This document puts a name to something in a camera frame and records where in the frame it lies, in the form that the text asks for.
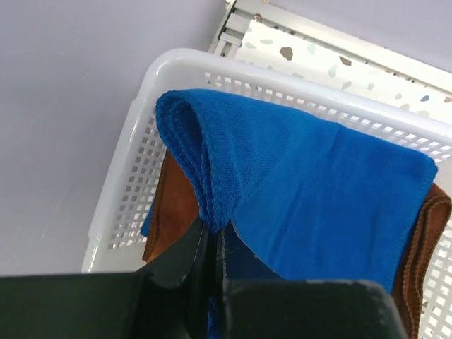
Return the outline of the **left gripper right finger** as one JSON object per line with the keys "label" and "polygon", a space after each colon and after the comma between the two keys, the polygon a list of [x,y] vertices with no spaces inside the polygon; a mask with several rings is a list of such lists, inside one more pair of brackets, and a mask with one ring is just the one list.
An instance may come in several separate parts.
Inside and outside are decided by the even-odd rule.
{"label": "left gripper right finger", "polygon": [[366,280],[284,280],[228,225],[218,235],[222,338],[406,338],[392,297]]}

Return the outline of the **brown towel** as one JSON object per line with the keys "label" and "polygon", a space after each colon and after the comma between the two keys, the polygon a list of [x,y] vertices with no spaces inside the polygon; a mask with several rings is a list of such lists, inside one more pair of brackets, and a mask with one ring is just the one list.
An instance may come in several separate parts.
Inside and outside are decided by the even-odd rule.
{"label": "brown towel", "polygon": [[[170,152],[165,153],[142,259],[149,263],[178,241],[198,215],[194,188]],[[451,198],[433,183],[417,216],[395,277],[392,297],[409,338],[417,338],[423,282],[451,216]]]}

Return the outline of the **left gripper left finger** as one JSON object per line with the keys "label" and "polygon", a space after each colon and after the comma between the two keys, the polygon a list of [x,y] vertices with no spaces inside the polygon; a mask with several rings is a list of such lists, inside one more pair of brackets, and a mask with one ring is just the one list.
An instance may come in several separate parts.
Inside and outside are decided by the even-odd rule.
{"label": "left gripper left finger", "polygon": [[1,279],[2,338],[205,338],[209,235],[194,220],[134,272]]}

